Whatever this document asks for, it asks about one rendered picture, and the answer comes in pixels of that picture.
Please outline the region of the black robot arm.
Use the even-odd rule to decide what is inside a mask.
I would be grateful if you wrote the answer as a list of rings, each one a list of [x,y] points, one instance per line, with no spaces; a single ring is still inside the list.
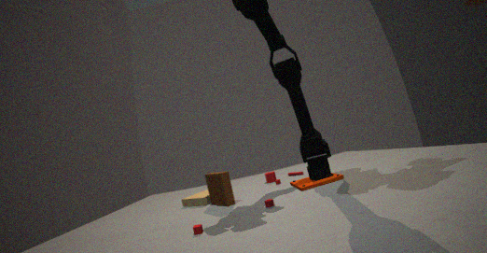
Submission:
[[[267,0],[232,0],[236,9],[248,19],[253,20],[259,31],[263,34],[269,46],[271,57],[270,67],[279,84],[287,89],[290,101],[294,108],[299,127],[302,132],[300,139],[300,154],[307,162],[307,171],[311,180],[319,180],[333,176],[327,158],[331,157],[328,143],[322,135],[315,130],[306,106],[303,92],[300,86],[301,66],[297,53],[292,50],[285,42],[284,36],[280,35],[275,23],[273,22]],[[295,55],[294,58],[275,63],[273,65],[273,52],[278,49],[286,48]],[[274,68],[275,67],[275,68]],[[312,156],[327,154],[319,157],[307,159]]]

